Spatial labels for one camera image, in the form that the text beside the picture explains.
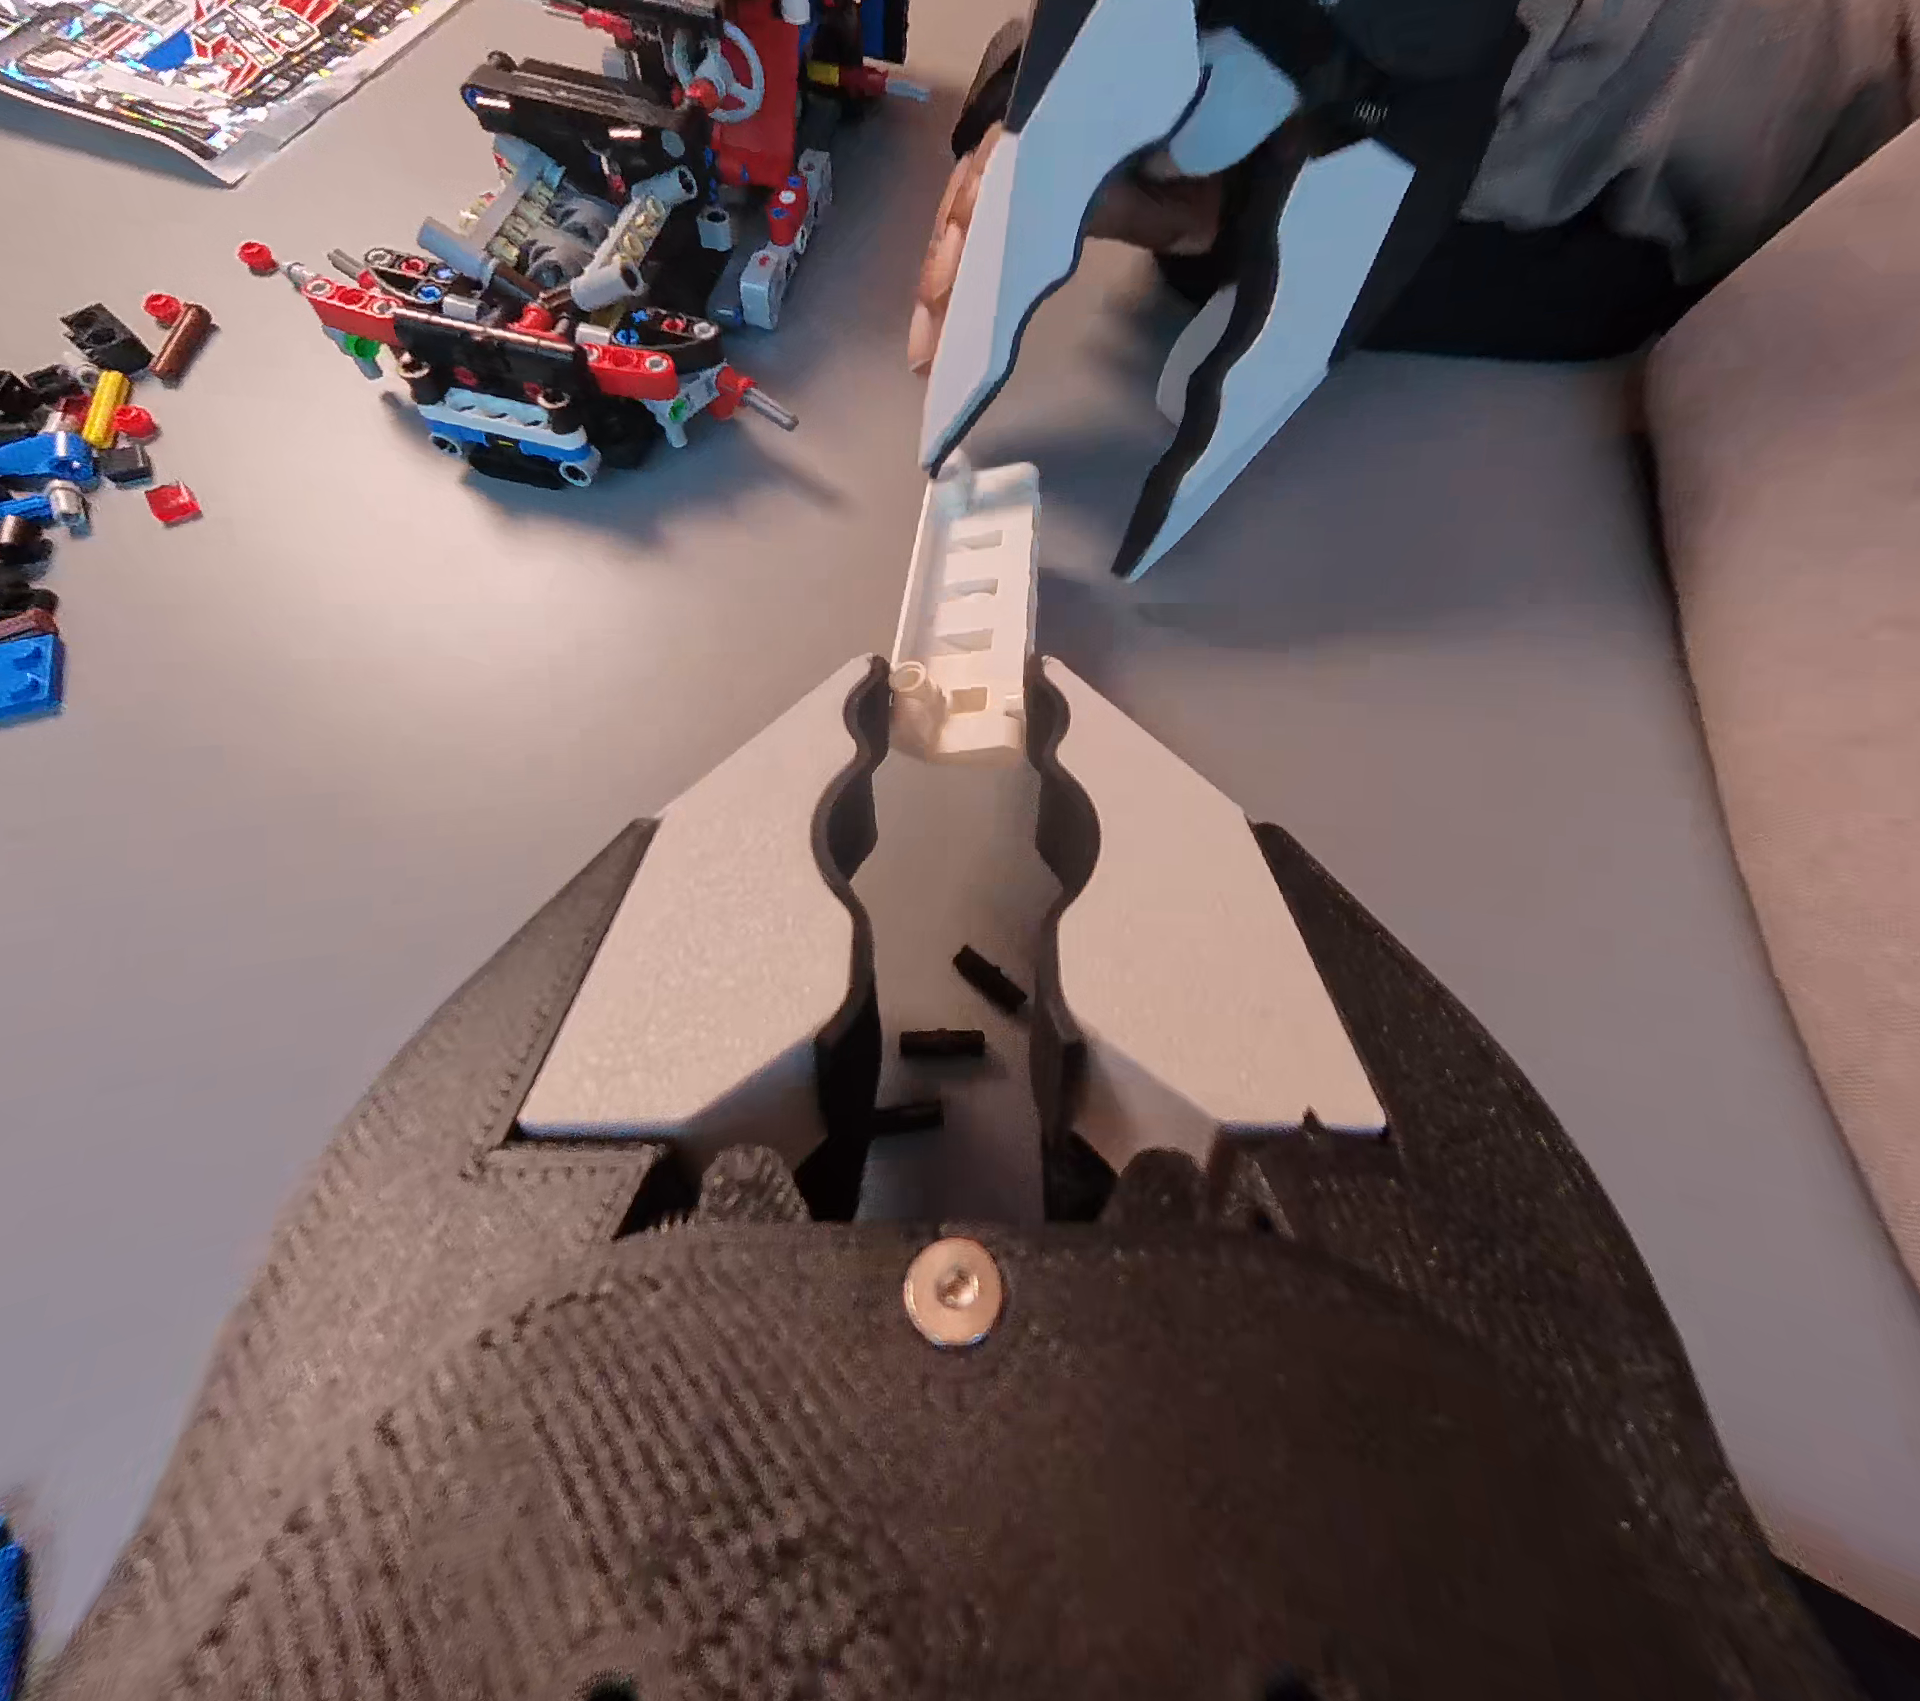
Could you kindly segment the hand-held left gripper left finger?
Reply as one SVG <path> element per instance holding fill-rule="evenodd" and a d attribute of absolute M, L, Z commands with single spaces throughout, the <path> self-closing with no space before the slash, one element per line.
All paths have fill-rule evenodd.
<path fill-rule="evenodd" d="M 857 657 L 677 797 L 523 1100 L 519 1135 L 772 1151 L 852 1218 L 882 1022 L 852 878 L 879 841 L 891 673 Z"/>

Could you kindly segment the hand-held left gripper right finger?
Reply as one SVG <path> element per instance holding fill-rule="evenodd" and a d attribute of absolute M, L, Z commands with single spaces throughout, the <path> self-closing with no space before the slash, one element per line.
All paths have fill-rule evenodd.
<path fill-rule="evenodd" d="M 1045 1213 L 1124 1177 L 1283 1213 L 1387 1174 L 1387 1106 L 1244 808 L 1066 663 L 1026 676 L 1036 848 L 1028 1079 Z"/>

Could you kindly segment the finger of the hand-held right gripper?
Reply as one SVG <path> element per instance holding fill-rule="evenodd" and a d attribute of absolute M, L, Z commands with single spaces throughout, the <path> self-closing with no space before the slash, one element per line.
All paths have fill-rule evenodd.
<path fill-rule="evenodd" d="M 1237 30 L 1202 33 L 1197 0 L 1092 0 L 1036 95 L 1009 108 L 982 170 L 924 392 L 928 476 L 1010 376 L 1034 308 L 1076 270 L 1108 177 L 1165 144 L 1184 167 L 1232 165 L 1299 97 Z"/>
<path fill-rule="evenodd" d="M 1416 170 L 1376 139 L 1308 158 L 1253 245 L 1174 339 L 1157 387 L 1173 439 L 1114 559 L 1140 579 L 1326 378 Z"/>

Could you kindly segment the white lego panel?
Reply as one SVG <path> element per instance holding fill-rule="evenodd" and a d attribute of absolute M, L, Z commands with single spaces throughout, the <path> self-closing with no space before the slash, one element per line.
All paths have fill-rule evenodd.
<path fill-rule="evenodd" d="M 924 488 L 889 667 L 891 741 L 936 767 L 1026 753 L 1042 479 L 954 457 Z"/>

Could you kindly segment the person's right forearm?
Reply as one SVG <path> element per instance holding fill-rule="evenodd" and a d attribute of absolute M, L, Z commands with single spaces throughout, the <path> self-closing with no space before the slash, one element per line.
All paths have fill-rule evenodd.
<path fill-rule="evenodd" d="M 1597 206 L 1722 275 L 1916 119 L 1919 0 L 1521 0 L 1527 28 L 1463 218 Z"/>

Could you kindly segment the partly built lego truck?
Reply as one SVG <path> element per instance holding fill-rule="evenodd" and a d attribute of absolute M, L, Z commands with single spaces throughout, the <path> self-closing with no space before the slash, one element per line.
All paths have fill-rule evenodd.
<path fill-rule="evenodd" d="M 910 0 L 533 1 L 599 33 L 603 63 L 495 51 L 468 72 L 493 188 L 411 248 L 285 273 L 477 479 L 588 488 L 703 420 L 793 432 L 735 337 L 780 321 L 834 199 L 834 129 L 927 97 Z"/>

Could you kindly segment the pile of mixed lego pieces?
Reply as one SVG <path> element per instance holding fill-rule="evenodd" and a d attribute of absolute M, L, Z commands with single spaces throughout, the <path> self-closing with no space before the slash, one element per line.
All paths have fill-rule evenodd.
<path fill-rule="evenodd" d="M 152 400 L 180 385 L 217 321 L 204 302 L 144 296 L 144 326 L 108 302 L 61 315 L 63 351 L 2 372 L 2 724 L 61 715 L 69 644 L 48 572 L 93 532 L 103 492 L 162 484 Z"/>

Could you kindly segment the person's right hand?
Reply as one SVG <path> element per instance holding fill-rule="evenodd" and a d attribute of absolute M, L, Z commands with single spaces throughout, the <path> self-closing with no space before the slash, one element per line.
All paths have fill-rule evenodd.
<path fill-rule="evenodd" d="M 935 365 L 982 177 L 1003 138 L 1004 126 L 995 122 L 970 151 L 957 158 L 933 216 L 906 331 L 908 369 L 917 376 Z"/>

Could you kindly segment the black textured pad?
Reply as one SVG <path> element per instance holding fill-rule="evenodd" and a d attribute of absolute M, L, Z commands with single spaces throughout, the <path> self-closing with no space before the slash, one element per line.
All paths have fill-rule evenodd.
<path fill-rule="evenodd" d="M 1592 362 L 1666 331 L 1701 296 L 1664 244 L 1592 204 L 1537 230 L 1456 222 L 1357 348 L 1510 362 Z"/>

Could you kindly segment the person's beige hoodie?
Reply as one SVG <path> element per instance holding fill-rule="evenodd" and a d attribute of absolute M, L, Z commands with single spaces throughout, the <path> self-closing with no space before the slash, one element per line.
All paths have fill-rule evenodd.
<path fill-rule="evenodd" d="M 1652 349 L 1664 550 L 1725 823 L 1919 1279 L 1919 128 Z"/>

